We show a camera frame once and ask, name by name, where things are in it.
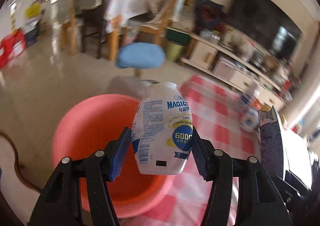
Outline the white yogurt drink bottle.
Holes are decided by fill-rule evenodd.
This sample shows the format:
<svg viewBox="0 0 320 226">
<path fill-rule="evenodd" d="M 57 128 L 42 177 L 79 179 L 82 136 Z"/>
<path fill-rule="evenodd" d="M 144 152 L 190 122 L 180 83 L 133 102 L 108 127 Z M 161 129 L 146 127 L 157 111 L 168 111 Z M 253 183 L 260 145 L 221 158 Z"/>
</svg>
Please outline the white yogurt drink bottle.
<svg viewBox="0 0 320 226">
<path fill-rule="evenodd" d="M 147 87 L 132 124 L 131 142 L 139 172 L 178 175 L 192 147 L 193 118 L 172 82 Z"/>
</svg>

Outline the green trash bin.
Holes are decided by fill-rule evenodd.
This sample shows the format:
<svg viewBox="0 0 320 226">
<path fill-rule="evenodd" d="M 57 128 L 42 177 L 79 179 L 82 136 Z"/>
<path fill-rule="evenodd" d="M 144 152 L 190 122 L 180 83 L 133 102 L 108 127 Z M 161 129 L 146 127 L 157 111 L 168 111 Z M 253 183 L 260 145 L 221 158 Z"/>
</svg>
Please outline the green trash bin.
<svg viewBox="0 0 320 226">
<path fill-rule="evenodd" d="M 165 46 L 165 53 L 166 53 L 166 58 L 169 61 L 177 61 L 184 49 L 184 46 L 173 42 L 173 41 L 167 41 L 167 44 Z"/>
</svg>

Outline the pink plastic basin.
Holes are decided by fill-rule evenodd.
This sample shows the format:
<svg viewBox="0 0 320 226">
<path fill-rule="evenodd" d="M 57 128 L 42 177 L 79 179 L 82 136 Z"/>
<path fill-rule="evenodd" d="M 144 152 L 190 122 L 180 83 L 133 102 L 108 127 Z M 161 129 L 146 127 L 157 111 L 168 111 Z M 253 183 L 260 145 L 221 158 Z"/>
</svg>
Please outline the pink plastic basin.
<svg viewBox="0 0 320 226">
<path fill-rule="evenodd" d="M 120 94 L 104 94 L 74 106 L 60 121 L 53 138 L 52 160 L 57 166 L 68 156 L 87 158 L 117 139 L 124 127 L 131 127 L 140 101 Z M 107 187 L 119 218 L 139 215 L 168 221 L 176 198 L 168 195 L 173 176 L 139 173 L 133 149 L 129 148 L 121 174 Z"/>
</svg>

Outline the white round container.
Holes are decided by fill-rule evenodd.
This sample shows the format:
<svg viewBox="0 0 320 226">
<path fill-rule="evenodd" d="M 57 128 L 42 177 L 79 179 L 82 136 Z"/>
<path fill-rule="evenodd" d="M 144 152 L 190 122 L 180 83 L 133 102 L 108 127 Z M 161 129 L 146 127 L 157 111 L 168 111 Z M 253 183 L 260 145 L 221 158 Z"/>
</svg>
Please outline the white round container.
<svg viewBox="0 0 320 226">
<path fill-rule="evenodd" d="M 253 132 L 258 125 L 258 110 L 254 107 L 249 107 L 241 118 L 240 128 L 246 132 Z"/>
</svg>

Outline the white blue milk carton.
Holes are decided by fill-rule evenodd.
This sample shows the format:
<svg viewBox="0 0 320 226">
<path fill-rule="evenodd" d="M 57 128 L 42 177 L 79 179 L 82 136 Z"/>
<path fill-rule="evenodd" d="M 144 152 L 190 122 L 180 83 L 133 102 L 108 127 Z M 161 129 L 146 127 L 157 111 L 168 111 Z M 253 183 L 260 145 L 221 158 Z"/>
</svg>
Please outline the white blue milk carton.
<svg viewBox="0 0 320 226">
<path fill-rule="evenodd" d="M 249 87 L 240 95 L 238 102 L 236 104 L 236 110 L 239 113 L 243 113 L 249 108 L 252 103 L 260 95 L 260 85 L 257 82 L 253 82 Z"/>
</svg>

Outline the red white checkered tablecloth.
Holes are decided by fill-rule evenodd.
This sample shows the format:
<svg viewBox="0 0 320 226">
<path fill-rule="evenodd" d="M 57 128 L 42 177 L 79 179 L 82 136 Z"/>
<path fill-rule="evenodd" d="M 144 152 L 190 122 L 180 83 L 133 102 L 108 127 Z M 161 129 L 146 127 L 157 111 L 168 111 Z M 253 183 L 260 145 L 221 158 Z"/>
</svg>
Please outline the red white checkered tablecloth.
<svg viewBox="0 0 320 226">
<path fill-rule="evenodd" d="M 234 110 L 237 93 L 198 75 L 180 85 L 179 91 L 191 108 L 201 138 L 234 158 L 260 157 L 258 136 L 240 128 L 240 117 Z M 192 156 L 183 173 L 169 178 L 172 184 L 157 206 L 122 219 L 121 225 L 200 225 L 212 184 L 199 175 Z"/>
</svg>

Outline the white TV cabinet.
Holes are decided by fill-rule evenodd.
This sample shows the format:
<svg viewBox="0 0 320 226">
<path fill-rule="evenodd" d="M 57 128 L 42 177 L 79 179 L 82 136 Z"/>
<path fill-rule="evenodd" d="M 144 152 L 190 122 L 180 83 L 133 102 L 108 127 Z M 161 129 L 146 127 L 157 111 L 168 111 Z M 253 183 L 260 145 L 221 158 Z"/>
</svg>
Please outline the white TV cabinet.
<svg viewBox="0 0 320 226">
<path fill-rule="evenodd" d="M 192 66 L 232 88 L 244 92 L 257 82 L 260 86 L 259 101 L 281 110 L 285 105 L 279 96 L 280 87 L 256 67 L 242 60 L 234 52 L 191 34 L 187 52 L 181 62 Z"/>
</svg>

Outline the red gift boxes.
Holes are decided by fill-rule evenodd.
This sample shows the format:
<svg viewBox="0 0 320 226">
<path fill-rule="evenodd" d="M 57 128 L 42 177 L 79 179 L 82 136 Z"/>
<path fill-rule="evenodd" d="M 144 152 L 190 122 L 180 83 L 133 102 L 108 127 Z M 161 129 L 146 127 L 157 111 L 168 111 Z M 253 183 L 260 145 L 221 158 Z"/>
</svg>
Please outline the red gift boxes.
<svg viewBox="0 0 320 226">
<path fill-rule="evenodd" d="M 1 40 L 0 68 L 5 67 L 11 60 L 27 48 L 24 33 L 21 28 Z"/>
</svg>

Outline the blue cushioned stool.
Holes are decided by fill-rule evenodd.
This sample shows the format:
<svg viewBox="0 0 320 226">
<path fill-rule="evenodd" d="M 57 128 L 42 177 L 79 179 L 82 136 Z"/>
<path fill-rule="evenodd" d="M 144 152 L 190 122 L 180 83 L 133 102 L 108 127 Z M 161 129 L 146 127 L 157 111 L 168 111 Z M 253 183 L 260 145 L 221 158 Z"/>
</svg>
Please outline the blue cushioned stool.
<svg viewBox="0 0 320 226">
<path fill-rule="evenodd" d="M 119 49 L 116 65 L 120 69 L 153 69 L 159 68 L 164 61 L 165 52 L 159 45 L 136 42 Z"/>
</svg>

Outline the black television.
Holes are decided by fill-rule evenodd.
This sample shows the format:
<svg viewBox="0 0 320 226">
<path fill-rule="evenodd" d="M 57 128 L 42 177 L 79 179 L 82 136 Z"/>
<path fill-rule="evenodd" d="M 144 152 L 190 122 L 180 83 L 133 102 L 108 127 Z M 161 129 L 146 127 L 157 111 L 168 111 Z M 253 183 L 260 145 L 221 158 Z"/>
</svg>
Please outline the black television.
<svg viewBox="0 0 320 226">
<path fill-rule="evenodd" d="M 226 22 L 279 60 L 291 58 L 302 34 L 291 18 L 271 0 L 233 0 Z"/>
</svg>

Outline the wooden dining chair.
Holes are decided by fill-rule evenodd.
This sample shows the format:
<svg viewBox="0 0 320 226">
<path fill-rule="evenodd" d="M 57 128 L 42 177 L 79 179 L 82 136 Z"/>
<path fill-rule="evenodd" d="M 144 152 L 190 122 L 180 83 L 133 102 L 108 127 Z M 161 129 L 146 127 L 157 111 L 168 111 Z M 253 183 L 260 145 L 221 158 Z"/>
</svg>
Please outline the wooden dining chair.
<svg viewBox="0 0 320 226">
<path fill-rule="evenodd" d="M 178 21 L 178 15 L 185 0 L 154 0 L 149 4 L 149 11 L 135 17 L 140 23 L 139 32 L 153 35 L 154 44 L 160 45 L 165 28 Z"/>
</svg>

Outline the dark wooden chair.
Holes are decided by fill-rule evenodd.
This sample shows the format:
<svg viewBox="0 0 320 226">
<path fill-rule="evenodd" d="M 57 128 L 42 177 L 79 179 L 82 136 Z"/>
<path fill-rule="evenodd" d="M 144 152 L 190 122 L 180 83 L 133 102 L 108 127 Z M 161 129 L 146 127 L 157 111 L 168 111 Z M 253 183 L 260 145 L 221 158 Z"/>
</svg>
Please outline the dark wooden chair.
<svg viewBox="0 0 320 226">
<path fill-rule="evenodd" d="M 86 38 L 95 37 L 98 40 L 97 59 L 101 58 L 101 47 L 106 34 L 104 14 L 109 0 L 81 0 L 80 16 L 83 20 L 81 27 L 81 50 L 86 52 Z"/>
</svg>

